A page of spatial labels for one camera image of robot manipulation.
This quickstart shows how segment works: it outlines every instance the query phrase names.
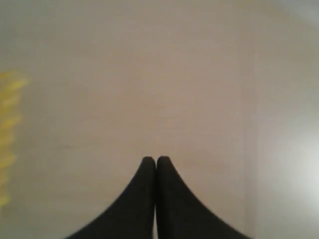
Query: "floor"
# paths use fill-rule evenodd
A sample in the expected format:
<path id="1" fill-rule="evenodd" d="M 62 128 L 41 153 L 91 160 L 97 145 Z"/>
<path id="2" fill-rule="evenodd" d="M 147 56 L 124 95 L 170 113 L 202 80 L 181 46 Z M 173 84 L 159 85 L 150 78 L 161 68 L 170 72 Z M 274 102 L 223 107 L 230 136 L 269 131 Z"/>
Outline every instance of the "floor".
<path id="1" fill-rule="evenodd" d="M 0 2 L 29 78 L 0 238 L 60 239 L 169 155 L 257 239 L 319 234 L 319 33 L 268 1 Z"/>

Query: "yellow object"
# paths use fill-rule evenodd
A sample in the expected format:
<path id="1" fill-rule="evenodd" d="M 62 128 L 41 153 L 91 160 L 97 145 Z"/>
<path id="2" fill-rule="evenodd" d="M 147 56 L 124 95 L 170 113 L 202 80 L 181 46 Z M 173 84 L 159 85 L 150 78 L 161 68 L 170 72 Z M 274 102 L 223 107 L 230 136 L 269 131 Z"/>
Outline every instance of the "yellow object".
<path id="1" fill-rule="evenodd" d="M 9 180 L 8 167 L 15 161 L 11 146 L 14 143 L 13 128 L 21 122 L 17 111 L 20 89 L 26 80 L 18 72 L 0 73 L 0 209 L 10 201 L 6 190 Z"/>

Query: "white floor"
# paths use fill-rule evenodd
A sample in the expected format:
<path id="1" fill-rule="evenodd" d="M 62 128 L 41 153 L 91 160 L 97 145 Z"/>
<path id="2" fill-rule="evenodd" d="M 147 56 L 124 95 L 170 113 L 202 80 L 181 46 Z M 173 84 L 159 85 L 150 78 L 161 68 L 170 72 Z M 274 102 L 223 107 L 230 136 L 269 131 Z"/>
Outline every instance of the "white floor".
<path id="1" fill-rule="evenodd" d="M 265 1 L 0 3 L 24 91 L 2 239 L 60 239 L 169 155 L 258 239 L 319 235 L 319 34 Z"/>

